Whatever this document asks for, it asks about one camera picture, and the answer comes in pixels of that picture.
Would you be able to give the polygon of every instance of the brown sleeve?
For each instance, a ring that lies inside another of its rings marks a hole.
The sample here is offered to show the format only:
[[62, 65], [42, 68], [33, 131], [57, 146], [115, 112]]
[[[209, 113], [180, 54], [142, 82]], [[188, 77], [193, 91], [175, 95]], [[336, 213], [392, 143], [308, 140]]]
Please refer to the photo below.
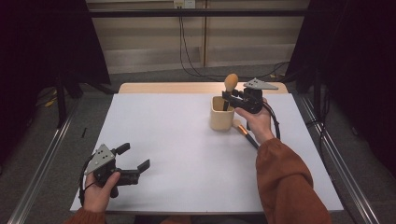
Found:
[[269, 224], [332, 223], [313, 190], [303, 160], [277, 138], [264, 142], [256, 160], [257, 183]]
[[106, 223], [105, 213], [94, 213], [94, 212], [86, 211], [83, 208], [80, 208], [72, 217], [70, 217], [64, 222], [64, 224], [80, 224], [80, 223], [105, 224]]

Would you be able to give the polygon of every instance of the brush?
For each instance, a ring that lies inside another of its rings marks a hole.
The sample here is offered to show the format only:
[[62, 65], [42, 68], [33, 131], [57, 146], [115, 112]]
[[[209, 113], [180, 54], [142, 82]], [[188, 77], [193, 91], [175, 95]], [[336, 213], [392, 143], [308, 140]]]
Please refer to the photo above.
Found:
[[256, 149], [259, 148], [257, 142], [251, 137], [251, 135], [248, 133], [248, 130], [246, 130], [246, 128], [242, 125], [239, 119], [233, 120], [233, 127], [235, 127], [235, 129], [237, 129], [242, 135], [244, 135], [249, 143], [251, 143], [251, 145], [253, 145]]

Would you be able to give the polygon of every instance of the person's right hand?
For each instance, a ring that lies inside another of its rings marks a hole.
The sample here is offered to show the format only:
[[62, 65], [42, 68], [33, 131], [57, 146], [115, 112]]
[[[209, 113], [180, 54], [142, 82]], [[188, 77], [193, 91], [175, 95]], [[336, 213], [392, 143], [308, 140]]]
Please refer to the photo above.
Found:
[[259, 145], [267, 140], [275, 138], [271, 131], [271, 115], [265, 108], [262, 108], [257, 114], [250, 114], [240, 107], [237, 107], [235, 112], [247, 120], [248, 126], [254, 133]]

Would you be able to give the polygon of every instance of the human hand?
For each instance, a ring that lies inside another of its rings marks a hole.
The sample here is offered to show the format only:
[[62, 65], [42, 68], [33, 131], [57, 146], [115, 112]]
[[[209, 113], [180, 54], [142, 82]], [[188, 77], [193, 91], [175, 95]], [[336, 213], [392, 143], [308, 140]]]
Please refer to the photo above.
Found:
[[120, 172], [115, 172], [108, 178], [106, 184], [101, 188], [94, 184], [96, 182], [96, 178], [93, 173], [88, 174], [87, 179], [85, 180], [86, 189], [83, 208], [94, 213], [105, 212], [110, 199], [111, 189], [116, 186], [119, 179]]
[[265, 108], [262, 108], [257, 114], [250, 114], [240, 107], [237, 107], [235, 112], [247, 120], [248, 126], [254, 133], [259, 145], [274, 138], [274, 134], [271, 132], [271, 115]]

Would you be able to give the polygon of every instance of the person's left hand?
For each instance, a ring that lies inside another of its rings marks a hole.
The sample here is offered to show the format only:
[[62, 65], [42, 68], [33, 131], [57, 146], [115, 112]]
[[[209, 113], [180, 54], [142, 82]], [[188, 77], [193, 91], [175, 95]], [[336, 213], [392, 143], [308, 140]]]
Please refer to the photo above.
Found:
[[87, 211], [94, 213], [102, 213], [106, 211], [108, 201], [110, 200], [110, 191], [116, 186], [117, 182], [120, 179], [120, 172], [115, 172], [112, 174], [106, 184], [100, 188], [96, 184], [92, 184], [96, 181], [93, 173], [87, 175], [87, 179], [85, 180], [85, 186], [89, 186], [85, 190], [85, 201], [83, 208]]

